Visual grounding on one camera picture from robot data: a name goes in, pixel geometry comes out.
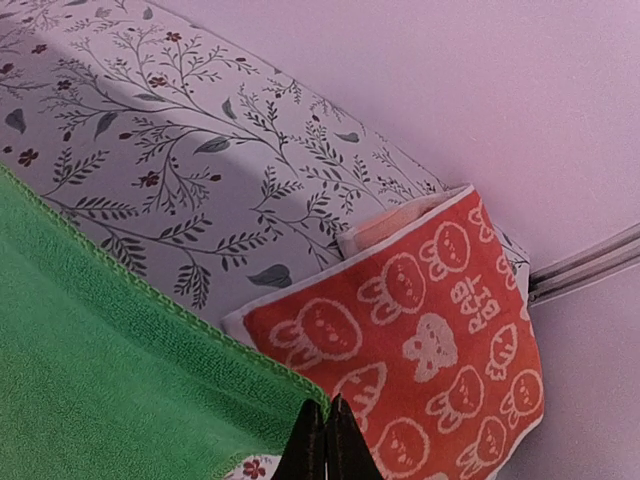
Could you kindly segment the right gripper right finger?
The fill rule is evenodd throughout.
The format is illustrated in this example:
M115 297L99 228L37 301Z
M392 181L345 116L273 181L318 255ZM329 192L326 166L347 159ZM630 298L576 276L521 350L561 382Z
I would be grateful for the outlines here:
M328 479L377 479L378 469L348 402L337 395L326 423Z

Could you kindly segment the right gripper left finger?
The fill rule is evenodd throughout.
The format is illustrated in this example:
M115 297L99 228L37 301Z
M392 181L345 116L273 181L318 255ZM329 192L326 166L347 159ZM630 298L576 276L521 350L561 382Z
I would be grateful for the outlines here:
M306 400L276 468L276 480L324 480L325 471L323 412L318 403Z

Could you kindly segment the green microfiber towel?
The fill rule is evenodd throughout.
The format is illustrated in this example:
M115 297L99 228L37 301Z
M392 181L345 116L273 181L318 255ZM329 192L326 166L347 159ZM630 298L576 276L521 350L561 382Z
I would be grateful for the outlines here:
M3 478L220 479L280 454L309 399L2 171Z

